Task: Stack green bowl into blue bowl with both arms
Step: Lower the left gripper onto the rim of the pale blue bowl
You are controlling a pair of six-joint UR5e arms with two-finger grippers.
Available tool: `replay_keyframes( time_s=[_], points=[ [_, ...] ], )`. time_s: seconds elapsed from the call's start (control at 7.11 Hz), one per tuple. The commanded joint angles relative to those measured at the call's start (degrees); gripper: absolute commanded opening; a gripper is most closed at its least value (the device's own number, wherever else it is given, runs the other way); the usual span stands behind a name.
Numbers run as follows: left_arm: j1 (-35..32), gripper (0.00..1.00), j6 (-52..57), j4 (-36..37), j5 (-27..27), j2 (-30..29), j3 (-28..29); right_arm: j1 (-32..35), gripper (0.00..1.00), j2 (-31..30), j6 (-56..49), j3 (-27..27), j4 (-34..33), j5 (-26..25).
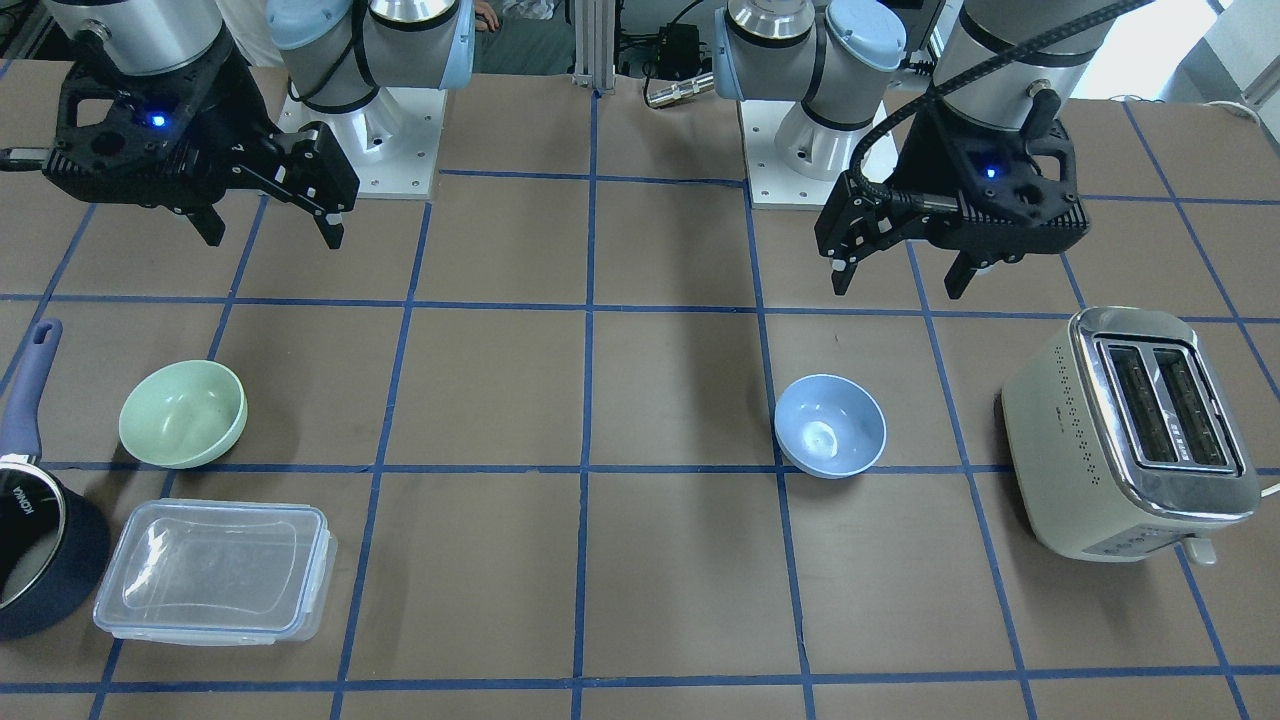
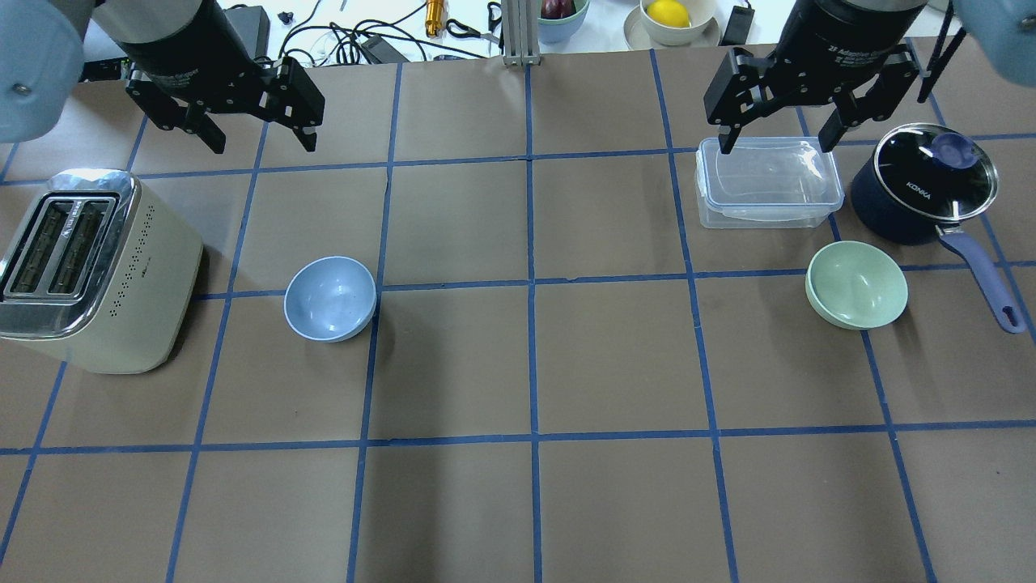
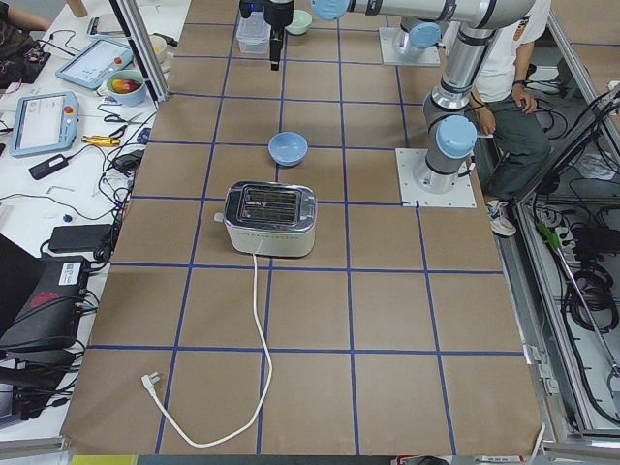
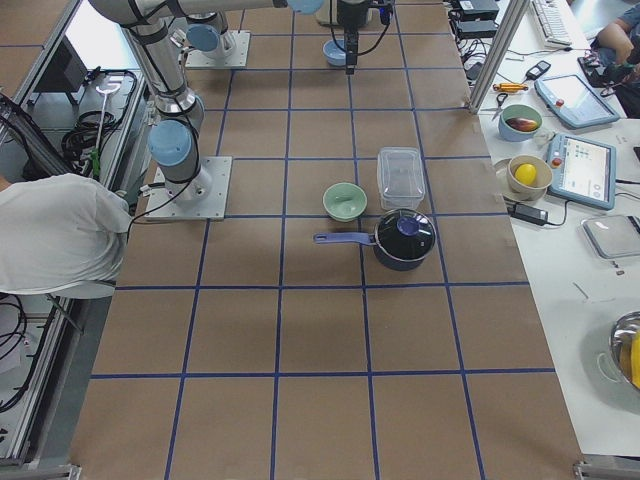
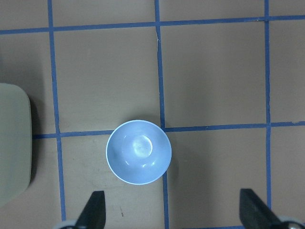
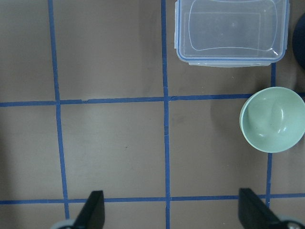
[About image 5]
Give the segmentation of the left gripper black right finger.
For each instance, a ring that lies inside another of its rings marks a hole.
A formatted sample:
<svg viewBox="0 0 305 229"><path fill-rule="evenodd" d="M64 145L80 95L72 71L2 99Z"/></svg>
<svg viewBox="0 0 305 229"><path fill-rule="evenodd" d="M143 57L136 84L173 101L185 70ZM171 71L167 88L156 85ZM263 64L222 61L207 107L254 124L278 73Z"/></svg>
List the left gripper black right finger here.
<svg viewBox="0 0 305 229"><path fill-rule="evenodd" d="M271 209L249 188L240 189L239 218L245 229L277 229L282 224Z"/></svg>

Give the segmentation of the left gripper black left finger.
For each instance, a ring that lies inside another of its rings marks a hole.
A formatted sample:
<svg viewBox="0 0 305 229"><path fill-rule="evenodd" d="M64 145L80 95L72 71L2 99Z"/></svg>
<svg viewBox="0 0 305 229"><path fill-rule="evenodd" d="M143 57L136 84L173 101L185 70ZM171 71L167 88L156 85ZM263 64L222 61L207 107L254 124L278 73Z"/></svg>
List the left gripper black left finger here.
<svg viewBox="0 0 305 229"><path fill-rule="evenodd" d="M103 229L106 224L104 191L94 191L75 223L77 229Z"/></svg>

